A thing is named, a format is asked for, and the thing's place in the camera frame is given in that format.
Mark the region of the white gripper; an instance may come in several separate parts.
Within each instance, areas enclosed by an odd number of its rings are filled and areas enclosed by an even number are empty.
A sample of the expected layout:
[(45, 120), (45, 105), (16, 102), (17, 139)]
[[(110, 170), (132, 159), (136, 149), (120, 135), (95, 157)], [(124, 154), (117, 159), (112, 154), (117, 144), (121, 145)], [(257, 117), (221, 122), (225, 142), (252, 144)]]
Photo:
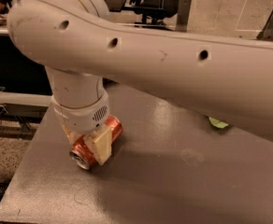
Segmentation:
[(111, 156), (112, 144), (111, 128), (102, 125), (110, 114), (108, 94), (104, 91), (97, 102), (83, 108), (64, 107), (59, 105), (54, 97), (51, 98), (51, 102), (56, 117), (63, 124), (62, 128), (69, 144), (74, 145), (82, 134), (91, 132), (83, 140), (95, 160), (103, 165)]

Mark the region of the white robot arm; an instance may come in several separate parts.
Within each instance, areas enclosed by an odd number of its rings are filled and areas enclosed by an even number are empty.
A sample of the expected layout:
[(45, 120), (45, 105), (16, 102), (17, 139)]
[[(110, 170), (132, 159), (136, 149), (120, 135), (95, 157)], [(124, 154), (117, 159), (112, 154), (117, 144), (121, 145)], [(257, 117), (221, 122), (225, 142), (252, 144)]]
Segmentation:
[(138, 29), (104, 0), (20, 0), (8, 35), (52, 73), (92, 74), (273, 142), (273, 42)]

